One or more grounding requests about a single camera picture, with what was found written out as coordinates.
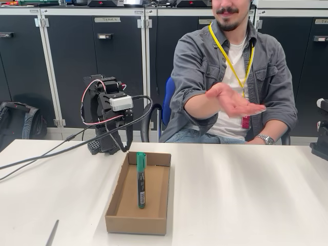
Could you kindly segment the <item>person's right hand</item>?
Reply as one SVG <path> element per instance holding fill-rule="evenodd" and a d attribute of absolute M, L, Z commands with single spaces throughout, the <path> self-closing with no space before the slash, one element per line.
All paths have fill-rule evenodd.
<path fill-rule="evenodd" d="M 264 105 L 249 102 L 224 83 L 215 84 L 206 92 L 206 96 L 217 99 L 220 110 L 228 117 L 257 115 L 266 110 Z"/>

